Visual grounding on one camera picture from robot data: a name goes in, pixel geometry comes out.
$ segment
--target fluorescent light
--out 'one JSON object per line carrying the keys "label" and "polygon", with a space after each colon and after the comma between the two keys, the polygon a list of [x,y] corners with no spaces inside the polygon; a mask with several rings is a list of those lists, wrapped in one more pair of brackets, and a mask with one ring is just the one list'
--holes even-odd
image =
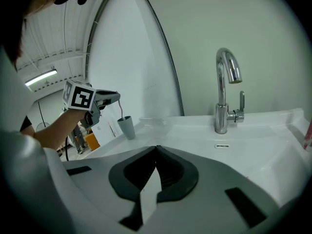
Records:
{"label": "fluorescent light", "polygon": [[37,77],[29,80],[28,82],[26,82],[26,86],[30,86],[31,84],[33,84],[33,83],[35,83],[35,82],[37,82],[39,80],[42,80],[44,78],[47,78],[47,77],[49,77],[51,75],[55,75],[56,73],[57,73],[57,71],[54,69],[54,70],[51,70],[51,71],[49,71],[47,73],[44,73],[44,74],[42,74],[40,76],[37,76]]}

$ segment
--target wall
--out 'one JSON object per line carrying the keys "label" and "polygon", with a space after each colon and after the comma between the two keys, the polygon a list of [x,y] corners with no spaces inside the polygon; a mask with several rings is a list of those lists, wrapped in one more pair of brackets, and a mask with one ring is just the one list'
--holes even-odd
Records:
{"label": "wall", "polygon": [[[145,0],[109,0],[91,46],[88,81],[97,89],[118,91],[124,115],[134,124],[140,117],[181,115],[169,55]],[[102,111],[94,129],[98,140],[104,137],[105,118],[119,135],[117,103]]]}
{"label": "wall", "polygon": [[185,115],[212,115],[218,100],[215,55],[229,48],[243,82],[226,84],[230,109],[245,91],[247,113],[301,107],[312,118],[312,55],[282,0],[149,0],[166,35]]}
{"label": "wall", "polygon": [[[62,108],[64,107],[62,93],[63,91],[59,91],[39,100],[44,122],[52,124],[59,117]],[[32,105],[31,110],[29,111],[27,116],[32,122],[34,129],[36,130],[38,124],[42,122],[37,102]]]}

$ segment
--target faucet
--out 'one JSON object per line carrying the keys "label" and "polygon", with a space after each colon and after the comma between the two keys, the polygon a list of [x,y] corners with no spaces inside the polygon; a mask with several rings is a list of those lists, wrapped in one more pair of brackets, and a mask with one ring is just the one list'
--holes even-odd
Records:
{"label": "faucet", "polygon": [[228,121],[243,122],[245,118],[244,91],[240,91],[239,109],[229,112],[229,105],[225,100],[224,67],[228,73],[230,84],[240,83],[243,81],[238,63],[233,53],[226,48],[220,48],[216,54],[216,74],[218,78],[219,103],[215,106],[214,126],[214,129],[218,134],[225,134],[228,131]]}

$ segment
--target sink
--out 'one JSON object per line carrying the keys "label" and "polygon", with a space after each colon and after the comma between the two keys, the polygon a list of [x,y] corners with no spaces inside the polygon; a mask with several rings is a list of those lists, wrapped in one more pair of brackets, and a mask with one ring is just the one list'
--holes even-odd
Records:
{"label": "sink", "polygon": [[214,116],[141,118],[135,139],[120,135],[86,158],[153,145],[179,149],[227,164],[281,207],[300,195],[311,176],[312,154],[301,146],[308,126],[302,109],[246,114],[224,135],[215,132]]}

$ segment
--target gray cup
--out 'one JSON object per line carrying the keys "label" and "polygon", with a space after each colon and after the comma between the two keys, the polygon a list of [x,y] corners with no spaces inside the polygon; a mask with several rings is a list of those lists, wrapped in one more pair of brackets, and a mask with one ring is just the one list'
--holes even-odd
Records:
{"label": "gray cup", "polygon": [[127,139],[134,139],[136,136],[135,128],[132,123],[131,116],[126,116],[117,120],[120,129]]}

